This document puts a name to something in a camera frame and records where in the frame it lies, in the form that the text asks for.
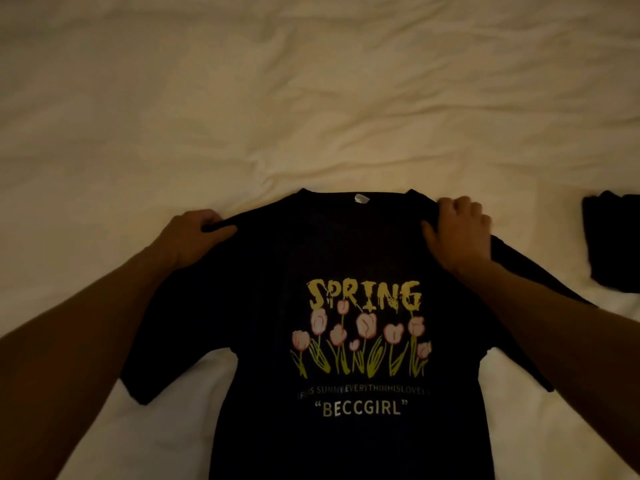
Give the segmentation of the person's left hand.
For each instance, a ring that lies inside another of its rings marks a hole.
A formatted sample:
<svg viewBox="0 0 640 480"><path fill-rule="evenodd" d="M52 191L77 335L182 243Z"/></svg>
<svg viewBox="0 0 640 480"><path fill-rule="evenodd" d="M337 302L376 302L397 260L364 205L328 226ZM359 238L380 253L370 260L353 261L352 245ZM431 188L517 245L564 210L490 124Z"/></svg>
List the person's left hand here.
<svg viewBox="0 0 640 480"><path fill-rule="evenodd" d="M190 266L212 250L202 249L202 226L222 222L222 217L212 209L187 211L174 216L148 250L169 271Z"/></svg>

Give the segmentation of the person's right hand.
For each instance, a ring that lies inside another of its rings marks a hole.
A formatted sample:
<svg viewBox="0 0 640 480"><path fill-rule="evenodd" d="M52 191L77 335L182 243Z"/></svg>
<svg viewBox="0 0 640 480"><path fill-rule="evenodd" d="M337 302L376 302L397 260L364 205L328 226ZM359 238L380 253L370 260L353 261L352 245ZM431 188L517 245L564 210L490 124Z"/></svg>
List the person's right hand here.
<svg viewBox="0 0 640 480"><path fill-rule="evenodd" d="M492 219L479 202L468 196L441 198L434 229L442 242L442 254L432 256L455 276L469 266L486 264L491 261L491 228Z"/></svg>

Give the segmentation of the black flower print t-shirt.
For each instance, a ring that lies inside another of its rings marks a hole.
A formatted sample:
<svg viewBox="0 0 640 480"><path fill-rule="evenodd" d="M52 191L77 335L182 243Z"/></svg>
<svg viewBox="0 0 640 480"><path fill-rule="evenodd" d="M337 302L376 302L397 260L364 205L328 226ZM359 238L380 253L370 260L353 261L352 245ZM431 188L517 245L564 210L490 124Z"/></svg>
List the black flower print t-shirt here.
<svg viewBox="0 0 640 480"><path fill-rule="evenodd" d="M493 347L554 388L444 271L406 193L300 190L151 299L120 379L151 403L204 355L238 359L210 479L494 480L479 365Z"/></svg>

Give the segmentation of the person's right forearm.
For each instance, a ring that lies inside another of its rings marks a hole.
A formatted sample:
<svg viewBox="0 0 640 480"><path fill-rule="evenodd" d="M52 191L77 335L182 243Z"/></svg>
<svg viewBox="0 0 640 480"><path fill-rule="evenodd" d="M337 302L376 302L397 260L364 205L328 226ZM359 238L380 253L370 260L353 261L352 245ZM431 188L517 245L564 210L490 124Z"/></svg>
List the person's right forearm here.
<svg viewBox="0 0 640 480"><path fill-rule="evenodd" d="M640 322L567 298L489 260L462 260L448 269L640 475Z"/></svg>

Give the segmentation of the person's left forearm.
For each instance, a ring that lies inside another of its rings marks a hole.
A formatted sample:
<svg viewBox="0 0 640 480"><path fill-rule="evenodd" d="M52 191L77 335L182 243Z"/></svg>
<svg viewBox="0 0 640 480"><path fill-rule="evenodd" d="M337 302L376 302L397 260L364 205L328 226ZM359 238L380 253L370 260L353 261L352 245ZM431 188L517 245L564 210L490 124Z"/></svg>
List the person's left forearm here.
<svg viewBox="0 0 640 480"><path fill-rule="evenodd" d="M103 408L152 295L177 268L149 246L0 339L0 480L55 480Z"/></svg>

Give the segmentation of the white bed sheet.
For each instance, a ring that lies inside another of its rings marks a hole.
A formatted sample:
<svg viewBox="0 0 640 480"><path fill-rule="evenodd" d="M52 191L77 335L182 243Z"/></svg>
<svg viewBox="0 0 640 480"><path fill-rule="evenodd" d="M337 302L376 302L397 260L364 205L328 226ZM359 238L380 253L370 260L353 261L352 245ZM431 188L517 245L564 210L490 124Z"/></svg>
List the white bed sheet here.
<svg viewBox="0 0 640 480"><path fill-rule="evenodd" d="M0 0L0 336L174 215L468 195L589 277L583 196L640 194L640 0Z"/></svg>

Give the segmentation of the folded black garment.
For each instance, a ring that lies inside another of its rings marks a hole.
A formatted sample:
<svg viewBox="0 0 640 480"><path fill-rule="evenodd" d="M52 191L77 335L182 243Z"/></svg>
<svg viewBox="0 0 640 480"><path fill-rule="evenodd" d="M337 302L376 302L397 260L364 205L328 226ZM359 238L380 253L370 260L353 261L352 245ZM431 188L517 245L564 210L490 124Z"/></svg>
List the folded black garment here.
<svg viewBox="0 0 640 480"><path fill-rule="evenodd" d="M581 209L591 278L640 294L640 194L604 191L584 197Z"/></svg>

